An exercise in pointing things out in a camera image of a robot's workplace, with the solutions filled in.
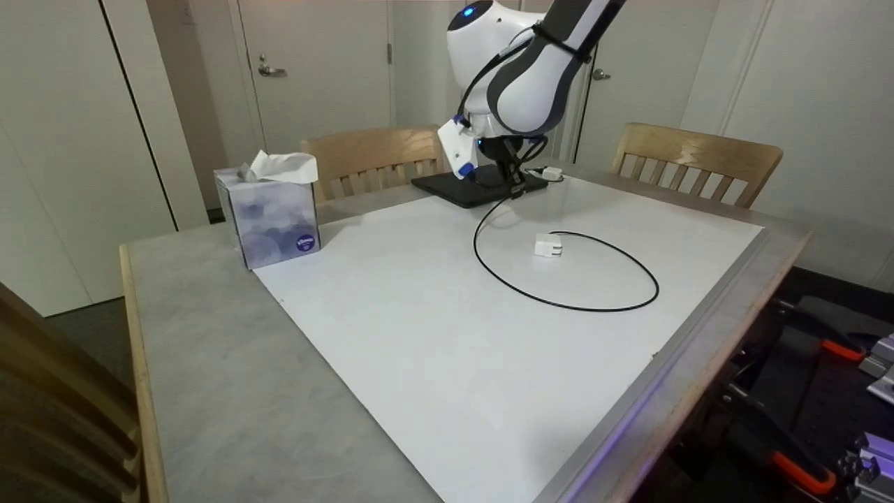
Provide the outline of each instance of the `chair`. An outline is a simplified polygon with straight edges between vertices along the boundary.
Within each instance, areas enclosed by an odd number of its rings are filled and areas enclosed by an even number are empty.
[[[303,140],[318,159],[317,197],[373,192],[444,171],[433,129],[367,129]]]
[[[613,171],[715,204],[753,206],[779,159],[783,150],[775,145],[631,123]]]
[[[142,496],[135,394],[4,281],[0,472],[51,499]]]

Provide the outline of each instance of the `wooden chair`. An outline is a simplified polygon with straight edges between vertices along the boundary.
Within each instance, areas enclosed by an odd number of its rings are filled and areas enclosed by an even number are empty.
[[[442,172],[444,154],[433,129],[367,129],[303,140],[318,161],[317,197],[373,192]]]
[[[692,197],[753,206],[779,159],[775,145],[631,123],[613,171]]]
[[[4,281],[0,472],[51,499],[142,496],[135,394]]]

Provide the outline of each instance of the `tissue box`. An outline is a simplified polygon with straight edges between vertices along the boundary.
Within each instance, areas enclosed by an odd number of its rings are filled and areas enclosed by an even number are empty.
[[[321,245],[310,183],[240,178],[237,166],[216,171],[216,178],[220,208],[248,268],[294,259]]]

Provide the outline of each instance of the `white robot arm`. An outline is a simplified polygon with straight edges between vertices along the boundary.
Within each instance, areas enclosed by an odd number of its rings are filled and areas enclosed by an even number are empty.
[[[440,137],[458,178],[475,175],[482,150],[497,161],[508,192],[523,192],[521,145],[561,119],[572,76],[621,4],[557,0],[549,13],[528,13],[479,0],[454,16],[447,50],[463,97]]]

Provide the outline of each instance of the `floor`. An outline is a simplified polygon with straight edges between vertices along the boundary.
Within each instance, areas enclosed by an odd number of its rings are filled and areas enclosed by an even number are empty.
[[[894,309],[891,295],[881,295],[871,289],[849,287],[827,281],[817,274],[796,270],[790,281],[783,285],[787,299],[800,299],[825,320],[836,323],[838,329],[864,329],[864,331],[894,331]],[[100,359],[111,375],[118,375],[125,386],[132,386],[132,352],[125,338],[125,308],[120,299],[92,303],[85,309],[72,309],[64,315],[48,317],[58,331],[71,340],[85,345],[96,359]],[[894,424],[888,417],[888,404],[871,403],[860,389],[864,382],[849,372],[849,377],[836,375],[836,368],[818,363],[818,340],[785,327],[779,342],[775,345],[771,356],[762,363],[760,377],[753,382],[753,394],[765,400],[783,412],[783,422],[808,436],[808,444],[821,453],[825,457],[836,457],[841,444],[860,431],[857,422],[848,417],[860,417],[860,422],[871,422],[871,417],[887,417],[878,428]],[[662,479],[653,491],[639,491],[638,499],[808,499],[800,491],[790,491],[778,474],[765,467],[755,464],[729,439],[720,440],[709,454],[678,454],[681,464],[697,464],[691,474],[678,470],[662,472],[656,467],[656,478]],[[19,491],[0,478],[0,499],[33,499],[30,493]]]

